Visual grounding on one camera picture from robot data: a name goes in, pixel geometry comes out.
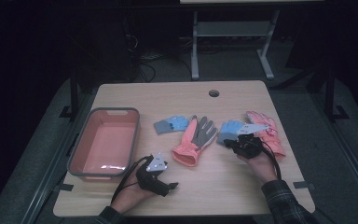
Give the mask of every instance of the person's left hand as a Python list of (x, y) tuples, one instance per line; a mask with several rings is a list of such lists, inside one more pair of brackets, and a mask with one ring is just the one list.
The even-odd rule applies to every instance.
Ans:
[(121, 190), (121, 192), (110, 205), (120, 214), (124, 214), (125, 212), (129, 211), (141, 201), (157, 195), (152, 191), (141, 189), (141, 187), (139, 187), (138, 179), (135, 175), (139, 167), (137, 167), (128, 178), (124, 185), (127, 187)]

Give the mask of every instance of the wooden table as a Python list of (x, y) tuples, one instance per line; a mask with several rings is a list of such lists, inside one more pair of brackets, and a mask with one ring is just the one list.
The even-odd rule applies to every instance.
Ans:
[[(211, 97), (209, 91), (218, 91)], [(168, 169), (158, 178), (179, 182), (166, 197), (151, 198), (130, 210), (127, 216), (215, 216), (267, 214), (261, 183), (247, 164), (232, 150), (213, 141), (204, 149), (196, 167), (186, 167), (172, 159), (172, 149), (179, 145), (183, 132), (157, 135), (153, 123), (174, 115), (190, 118), (207, 116), (220, 129), (230, 119), (245, 121), (245, 112), (263, 112), (275, 119), (286, 157), (280, 161), (282, 178), (301, 203), (314, 211), (308, 189), (296, 189), (294, 182), (304, 181), (265, 84), (261, 81), (171, 82), (102, 85), (95, 107), (135, 107), (141, 114), (141, 132), (133, 160), (161, 152)], [(84, 182), (66, 175), (54, 206), (58, 217), (97, 216), (110, 203), (119, 179), (113, 182)]]

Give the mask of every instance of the work glove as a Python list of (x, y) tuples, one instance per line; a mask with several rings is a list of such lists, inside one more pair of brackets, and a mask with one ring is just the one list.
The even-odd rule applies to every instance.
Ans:
[(243, 122), (236, 120), (229, 120), (224, 122), (220, 128), (219, 136), (217, 137), (216, 142), (222, 146), (225, 145), (224, 140), (233, 140), (238, 139), (237, 131), (244, 125)]
[(261, 141), (266, 145), (266, 148), (271, 149), (275, 157), (284, 157), (284, 149), (281, 145), (281, 140), (278, 137), (277, 126), (275, 120), (268, 118), (264, 114), (259, 114), (254, 111), (247, 111), (246, 116), (253, 124), (268, 125), (269, 128), (257, 133), (254, 133), (255, 137), (259, 137)]
[(185, 131), (188, 119), (183, 116), (173, 116), (153, 124), (157, 134)]
[(210, 145), (217, 134), (213, 121), (203, 117), (200, 122), (197, 116), (191, 118), (181, 144), (172, 151), (173, 158), (186, 166), (196, 166), (200, 153)]

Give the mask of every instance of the pink tray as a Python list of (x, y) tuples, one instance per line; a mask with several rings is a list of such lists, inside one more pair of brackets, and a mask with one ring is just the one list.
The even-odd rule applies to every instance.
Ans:
[(135, 108), (95, 108), (89, 112), (68, 161), (68, 171), (83, 179), (110, 179), (129, 168), (139, 134)]

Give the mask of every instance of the white stand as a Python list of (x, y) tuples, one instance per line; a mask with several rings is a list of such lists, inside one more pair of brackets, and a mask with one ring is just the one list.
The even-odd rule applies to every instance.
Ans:
[(197, 57), (198, 36), (265, 36), (266, 43), (262, 49), (257, 50), (257, 55), (268, 79), (273, 79), (267, 51), (275, 25), (279, 16), (279, 10), (274, 11), (271, 21), (198, 21), (198, 12), (194, 12), (193, 21), (193, 50), (191, 52), (191, 79), (199, 80), (199, 61)]

